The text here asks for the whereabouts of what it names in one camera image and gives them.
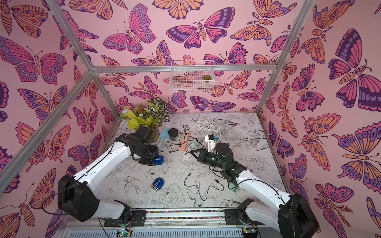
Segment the white power strip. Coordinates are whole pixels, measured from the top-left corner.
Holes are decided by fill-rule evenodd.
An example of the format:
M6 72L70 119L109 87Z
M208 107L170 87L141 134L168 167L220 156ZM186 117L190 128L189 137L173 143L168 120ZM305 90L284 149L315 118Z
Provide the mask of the white power strip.
M190 153L192 151L192 149L187 149L184 153L183 153L183 158L184 159L190 159L192 157L192 154Z

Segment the blue clip bottom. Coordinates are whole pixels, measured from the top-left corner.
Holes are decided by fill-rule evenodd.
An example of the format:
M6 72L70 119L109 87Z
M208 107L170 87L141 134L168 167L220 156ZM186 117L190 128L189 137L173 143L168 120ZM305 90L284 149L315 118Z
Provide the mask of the blue clip bottom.
M151 188L155 191L158 191L160 189L162 189L164 185L164 180L162 178L157 178L153 183L152 183L152 186Z

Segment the small succulent in basket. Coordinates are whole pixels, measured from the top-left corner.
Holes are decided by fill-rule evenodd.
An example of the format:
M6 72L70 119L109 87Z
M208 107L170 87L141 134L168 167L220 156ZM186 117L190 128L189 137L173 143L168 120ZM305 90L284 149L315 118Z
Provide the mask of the small succulent in basket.
M204 75L202 77L202 80L204 80L204 81L210 81L210 80L212 80L212 76L211 75Z

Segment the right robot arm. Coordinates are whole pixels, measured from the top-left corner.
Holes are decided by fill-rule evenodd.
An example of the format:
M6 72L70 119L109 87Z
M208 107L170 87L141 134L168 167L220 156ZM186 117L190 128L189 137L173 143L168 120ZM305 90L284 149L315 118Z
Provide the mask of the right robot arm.
M241 223L262 223L280 232L284 238L311 238L319 230L319 223L302 195L282 192L259 179L234 159L228 143L218 143L213 150L191 150L190 154L203 164L220 168L221 177L229 184L264 203L263 206L254 205L253 199L244 200L237 208Z

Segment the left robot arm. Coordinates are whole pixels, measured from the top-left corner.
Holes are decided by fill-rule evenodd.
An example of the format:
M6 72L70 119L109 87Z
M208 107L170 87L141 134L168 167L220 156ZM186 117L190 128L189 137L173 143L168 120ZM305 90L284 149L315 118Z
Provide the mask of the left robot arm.
M153 166L158 147L150 144L152 129L140 126L136 132L123 133L92 164L58 182L58 209L80 222L92 218L113 219L120 226L131 223L131 208L121 201L100 200L95 195L98 185L124 159L137 156L139 162Z

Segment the potted green plant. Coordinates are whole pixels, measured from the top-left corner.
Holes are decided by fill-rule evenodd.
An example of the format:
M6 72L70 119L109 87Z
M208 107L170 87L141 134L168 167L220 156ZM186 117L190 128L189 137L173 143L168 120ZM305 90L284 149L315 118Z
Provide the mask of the potted green plant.
M166 102L159 97L154 97L148 100L146 105L123 107L119 116L127 121L129 130L137 131L140 126L150 128L152 136L149 143L154 143L159 139L159 128L164 122L169 121L170 113Z

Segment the orange power strip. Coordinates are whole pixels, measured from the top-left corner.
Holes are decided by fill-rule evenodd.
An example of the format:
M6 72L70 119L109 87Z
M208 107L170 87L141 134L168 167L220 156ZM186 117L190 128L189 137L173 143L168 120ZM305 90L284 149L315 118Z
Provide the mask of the orange power strip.
M190 134L191 134L190 131L184 131L183 135L181 136L179 146L178 146L178 150L180 152L186 151Z

